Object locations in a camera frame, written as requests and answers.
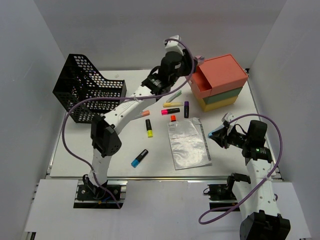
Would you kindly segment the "pastel blue highlighter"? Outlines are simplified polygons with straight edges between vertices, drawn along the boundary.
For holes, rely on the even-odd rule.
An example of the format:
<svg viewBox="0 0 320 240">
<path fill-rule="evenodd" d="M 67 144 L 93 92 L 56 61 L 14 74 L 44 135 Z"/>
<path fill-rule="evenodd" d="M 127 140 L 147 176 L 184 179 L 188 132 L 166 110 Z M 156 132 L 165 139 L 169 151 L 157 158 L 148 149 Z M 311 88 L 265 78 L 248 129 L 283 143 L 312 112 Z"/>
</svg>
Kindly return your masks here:
<svg viewBox="0 0 320 240">
<path fill-rule="evenodd" d="M 211 132 L 208 133 L 207 137 L 211 138 L 215 133 L 219 133 L 222 129 L 224 128 L 223 125 L 220 125 L 216 129 L 212 130 Z"/>
</svg>

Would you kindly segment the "green drawer box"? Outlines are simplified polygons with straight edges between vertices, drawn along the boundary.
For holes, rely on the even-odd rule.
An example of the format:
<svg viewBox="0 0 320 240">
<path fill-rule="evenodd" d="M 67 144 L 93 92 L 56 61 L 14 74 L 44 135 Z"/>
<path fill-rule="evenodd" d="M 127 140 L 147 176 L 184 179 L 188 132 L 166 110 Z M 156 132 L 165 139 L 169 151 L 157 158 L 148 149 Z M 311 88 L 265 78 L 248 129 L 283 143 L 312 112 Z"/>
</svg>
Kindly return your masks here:
<svg viewBox="0 0 320 240">
<path fill-rule="evenodd" d="M 205 105 L 213 104 L 213 103 L 216 103 L 216 102 L 219 102 L 222 100 L 237 97 L 242 89 L 243 89 L 243 87 L 234 88 L 232 90 L 225 91 L 225 92 L 222 92 L 222 93 L 219 93 L 216 95 L 211 95 L 211 96 L 207 96 L 204 98 L 200 98 L 200 100 L 202 100 Z"/>
</svg>

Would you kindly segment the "coral top drawer box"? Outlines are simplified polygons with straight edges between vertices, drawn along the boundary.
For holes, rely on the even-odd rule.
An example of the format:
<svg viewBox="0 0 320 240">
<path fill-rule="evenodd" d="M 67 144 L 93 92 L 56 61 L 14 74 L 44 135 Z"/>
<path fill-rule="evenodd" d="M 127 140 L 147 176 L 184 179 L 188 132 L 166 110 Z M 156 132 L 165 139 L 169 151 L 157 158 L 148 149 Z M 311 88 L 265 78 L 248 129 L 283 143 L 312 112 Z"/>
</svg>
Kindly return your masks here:
<svg viewBox="0 0 320 240">
<path fill-rule="evenodd" d="M 198 99 L 243 87 L 248 75 L 232 54 L 209 58 L 196 67 L 189 85 Z"/>
</svg>

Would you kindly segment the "pink glue bottle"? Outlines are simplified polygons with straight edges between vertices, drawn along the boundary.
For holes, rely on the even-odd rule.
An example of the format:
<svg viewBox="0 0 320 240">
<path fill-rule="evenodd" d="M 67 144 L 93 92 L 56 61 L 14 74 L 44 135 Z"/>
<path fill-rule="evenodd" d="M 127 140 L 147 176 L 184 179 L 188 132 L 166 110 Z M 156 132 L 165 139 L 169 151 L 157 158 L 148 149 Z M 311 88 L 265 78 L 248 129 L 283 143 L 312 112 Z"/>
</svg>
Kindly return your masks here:
<svg viewBox="0 0 320 240">
<path fill-rule="evenodd" d="M 194 59 L 197 63 L 197 66 L 200 66 L 205 62 L 205 57 L 201 55 L 195 56 Z"/>
</svg>

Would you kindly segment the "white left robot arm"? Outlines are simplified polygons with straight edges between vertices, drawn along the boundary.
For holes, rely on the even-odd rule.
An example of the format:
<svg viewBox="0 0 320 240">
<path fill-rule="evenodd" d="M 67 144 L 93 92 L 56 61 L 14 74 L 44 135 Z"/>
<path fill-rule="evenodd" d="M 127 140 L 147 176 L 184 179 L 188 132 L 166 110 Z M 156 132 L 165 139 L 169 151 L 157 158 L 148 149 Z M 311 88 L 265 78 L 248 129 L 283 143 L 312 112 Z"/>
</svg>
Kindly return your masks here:
<svg viewBox="0 0 320 240">
<path fill-rule="evenodd" d="M 91 185 L 88 193 L 99 200 L 105 196 L 107 172 L 111 157 L 121 147 L 119 134 L 123 128 L 145 108 L 155 104 L 164 94 L 170 92 L 180 77 L 193 74 L 198 61 L 184 50 L 170 50 L 162 58 L 159 66 L 134 91 L 131 98 L 123 101 L 115 109 L 95 116 L 91 122 L 90 136 L 93 146 L 92 169 L 87 176 Z"/>
</svg>

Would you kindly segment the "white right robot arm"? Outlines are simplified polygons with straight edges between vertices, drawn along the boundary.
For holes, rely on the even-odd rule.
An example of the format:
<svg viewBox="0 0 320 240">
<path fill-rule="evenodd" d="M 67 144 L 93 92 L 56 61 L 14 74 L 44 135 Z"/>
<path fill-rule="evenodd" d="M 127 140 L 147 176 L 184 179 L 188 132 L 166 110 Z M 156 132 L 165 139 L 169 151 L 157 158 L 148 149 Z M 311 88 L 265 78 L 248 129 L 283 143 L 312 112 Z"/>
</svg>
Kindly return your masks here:
<svg viewBox="0 0 320 240">
<path fill-rule="evenodd" d="M 284 240 L 291 224 L 282 217 L 270 180 L 274 168 L 271 151 L 265 147 L 267 124 L 251 120 L 246 133 L 239 133 L 227 121 L 208 134 L 220 147 L 242 150 L 247 175 L 233 173 L 227 179 L 226 195 L 237 200 L 242 216 L 239 237 L 242 240 Z"/>
</svg>

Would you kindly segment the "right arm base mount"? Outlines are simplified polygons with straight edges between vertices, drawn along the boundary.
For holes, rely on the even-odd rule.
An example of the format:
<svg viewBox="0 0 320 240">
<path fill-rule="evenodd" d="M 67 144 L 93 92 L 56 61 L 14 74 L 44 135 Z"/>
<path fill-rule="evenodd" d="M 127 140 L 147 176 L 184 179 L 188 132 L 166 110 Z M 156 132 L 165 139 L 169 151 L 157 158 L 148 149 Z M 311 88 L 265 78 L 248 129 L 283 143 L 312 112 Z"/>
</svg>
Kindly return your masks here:
<svg viewBox="0 0 320 240">
<path fill-rule="evenodd" d="M 234 183 L 238 182 L 250 184 L 251 179 L 248 175 L 232 173 L 228 176 L 224 184 L 209 184 L 208 187 L 203 190 L 203 194 L 209 197 L 209 209 L 235 206 L 238 201 L 232 192 L 232 188 Z"/>
</svg>

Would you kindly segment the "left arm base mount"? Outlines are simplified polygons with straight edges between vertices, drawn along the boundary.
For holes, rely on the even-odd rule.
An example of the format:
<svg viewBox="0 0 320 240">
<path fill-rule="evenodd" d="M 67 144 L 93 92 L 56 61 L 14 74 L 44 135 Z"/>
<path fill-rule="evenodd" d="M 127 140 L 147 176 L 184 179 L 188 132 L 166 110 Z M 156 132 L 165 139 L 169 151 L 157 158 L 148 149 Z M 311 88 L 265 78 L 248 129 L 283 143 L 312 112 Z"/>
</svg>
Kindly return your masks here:
<svg viewBox="0 0 320 240">
<path fill-rule="evenodd" d="M 74 209 L 120 209 L 126 197 L 126 185 L 102 184 L 105 191 L 89 181 L 88 175 L 82 176 L 74 198 Z"/>
</svg>

